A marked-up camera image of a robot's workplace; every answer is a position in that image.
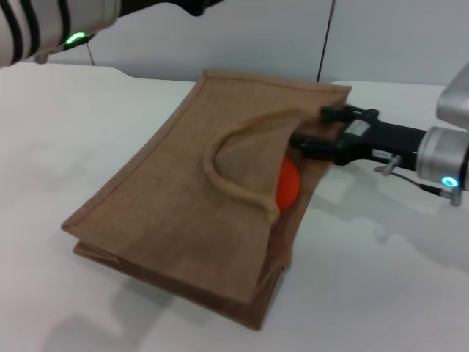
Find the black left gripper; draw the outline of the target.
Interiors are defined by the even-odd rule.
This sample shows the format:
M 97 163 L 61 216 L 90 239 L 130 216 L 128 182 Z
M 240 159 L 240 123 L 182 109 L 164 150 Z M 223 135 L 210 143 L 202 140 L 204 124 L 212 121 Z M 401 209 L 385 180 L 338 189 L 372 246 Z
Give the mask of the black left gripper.
M 158 4 L 173 4 L 193 17 L 199 17 L 204 14 L 206 9 L 222 1 L 223 0 L 121 0 L 119 16 L 124 17 Z

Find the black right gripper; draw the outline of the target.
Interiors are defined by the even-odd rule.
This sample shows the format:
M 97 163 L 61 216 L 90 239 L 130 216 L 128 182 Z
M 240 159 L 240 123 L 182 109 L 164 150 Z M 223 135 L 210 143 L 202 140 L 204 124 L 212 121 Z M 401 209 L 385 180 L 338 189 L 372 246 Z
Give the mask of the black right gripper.
M 343 124 L 334 142 L 301 133 L 289 138 L 289 146 L 311 160 L 332 161 L 345 166 L 370 160 L 415 171 L 425 131 L 379 120 L 379 111 L 356 106 L 322 106 L 320 122 Z

